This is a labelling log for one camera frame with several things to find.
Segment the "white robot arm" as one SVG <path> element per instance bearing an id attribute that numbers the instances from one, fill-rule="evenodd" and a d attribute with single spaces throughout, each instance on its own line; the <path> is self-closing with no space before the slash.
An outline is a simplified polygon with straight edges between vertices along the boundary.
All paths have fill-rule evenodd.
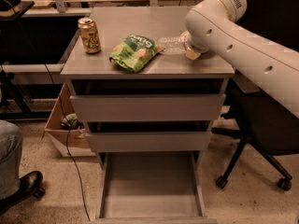
<path id="1" fill-rule="evenodd" d="M 237 25 L 246 8 L 247 0 L 204 0 L 186 15 L 186 43 L 215 52 L 299 117 L 299 52 Z"/>

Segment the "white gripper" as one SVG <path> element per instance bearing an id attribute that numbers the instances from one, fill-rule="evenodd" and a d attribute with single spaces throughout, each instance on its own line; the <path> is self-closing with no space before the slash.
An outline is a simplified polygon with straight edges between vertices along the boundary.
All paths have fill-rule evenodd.
<path id="1" fill-rule="evenodd" d="M 200 42 L 195 42 L 188 31 L 183 32 L 180 35 L 180 40 L 183 46 L 186 46 L 191 50 L 186 51 L 186 57 L 192 61 L 198 59 L 201 54 L 208 52 L 208 48 Z"/>

